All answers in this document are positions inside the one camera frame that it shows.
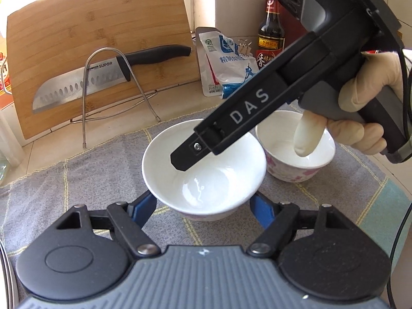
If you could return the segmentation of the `right gloved hand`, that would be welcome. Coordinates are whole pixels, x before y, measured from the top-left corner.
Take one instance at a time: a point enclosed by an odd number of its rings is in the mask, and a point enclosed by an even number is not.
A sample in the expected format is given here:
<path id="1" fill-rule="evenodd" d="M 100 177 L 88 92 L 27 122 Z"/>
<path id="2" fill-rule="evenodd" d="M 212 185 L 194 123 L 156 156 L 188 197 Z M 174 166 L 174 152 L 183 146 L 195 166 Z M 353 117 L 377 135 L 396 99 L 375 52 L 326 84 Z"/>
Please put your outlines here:
<path id="1" fill-rule="evenodd" d="M 366 62 L 358 74 L 340 90 L 339 107 L 346 112 L 357 112 L 375 98 L 384 86 L 389 86 L 399 99 L 403 98 L 403 80 L 398 54 L 365 53 Z M 351 120 L 334 121 L 306 110 L 297 124 L 293 148 L 300 157 L 308 156 L 318 146 L 324 130 L 333 139 L 368 156 L 374 156 L 387 147 L 384 128 L 377 123 L 361 124 Z"/>

